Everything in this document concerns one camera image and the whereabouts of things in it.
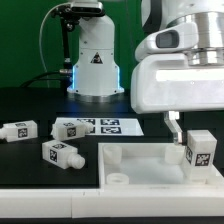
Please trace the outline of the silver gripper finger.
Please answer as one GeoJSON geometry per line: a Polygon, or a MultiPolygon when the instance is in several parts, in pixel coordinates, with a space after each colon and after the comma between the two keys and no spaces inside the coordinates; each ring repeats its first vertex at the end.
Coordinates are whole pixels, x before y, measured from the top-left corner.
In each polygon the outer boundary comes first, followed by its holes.
{"type": "Polygon", "coordinates": [[[183,132],[178,124],[180,114],[176,111],[168,111],[164,113],[164,122],[173,134],[173,142],[176,145],[184,143],[183,132]]]}

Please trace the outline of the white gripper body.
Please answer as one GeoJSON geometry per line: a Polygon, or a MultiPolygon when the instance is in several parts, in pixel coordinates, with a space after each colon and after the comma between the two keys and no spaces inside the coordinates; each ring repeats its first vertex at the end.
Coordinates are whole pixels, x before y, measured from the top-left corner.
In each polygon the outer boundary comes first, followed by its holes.
{"type": "Polygon", "coordinates": [[[190,67],[184,54],[143,59],[131,80],[136,113],[224,109],[224,68],[190,67]]]}

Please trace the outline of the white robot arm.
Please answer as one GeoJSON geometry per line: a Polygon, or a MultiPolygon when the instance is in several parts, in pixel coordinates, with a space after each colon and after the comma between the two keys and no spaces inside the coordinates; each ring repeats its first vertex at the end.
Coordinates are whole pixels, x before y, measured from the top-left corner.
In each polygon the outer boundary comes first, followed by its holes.
{"type": "MultiPolygon", "coordinates": [[[[70,0],[80,17],[79,59],[68,93],[86,102],[124,92],[114,62],[114,24],[98,0],[70,0]]],[[[135,50],[131,107],[163,112],[174,142],[184,142],[181,111],[224,109],[224,0],[142,0],[147,36],[135,50]]]]}

